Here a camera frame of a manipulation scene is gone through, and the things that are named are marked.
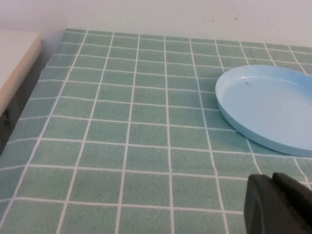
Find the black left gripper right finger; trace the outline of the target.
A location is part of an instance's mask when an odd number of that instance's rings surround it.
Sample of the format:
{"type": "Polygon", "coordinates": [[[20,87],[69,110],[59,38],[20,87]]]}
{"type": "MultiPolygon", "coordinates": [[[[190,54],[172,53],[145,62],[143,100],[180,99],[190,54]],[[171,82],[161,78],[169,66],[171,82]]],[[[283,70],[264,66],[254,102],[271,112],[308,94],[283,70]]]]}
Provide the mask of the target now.
{"type": "Polygon", "coordinates": [[[273,182],[280,191],[288,234],[310,234],[312,232],[312,192],[284,173],[273,173],[273,182]]]}

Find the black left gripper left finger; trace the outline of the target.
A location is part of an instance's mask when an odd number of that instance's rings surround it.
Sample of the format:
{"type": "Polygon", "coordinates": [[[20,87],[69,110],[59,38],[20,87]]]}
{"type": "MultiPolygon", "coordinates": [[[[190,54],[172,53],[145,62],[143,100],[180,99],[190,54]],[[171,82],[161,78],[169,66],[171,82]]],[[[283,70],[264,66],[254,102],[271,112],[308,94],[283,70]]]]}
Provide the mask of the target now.
{"type": "Polygon", "coordinates": [[[244,220],[248,234],[294,234],[291,204],[266,175],[248,177],[244,220]]]}

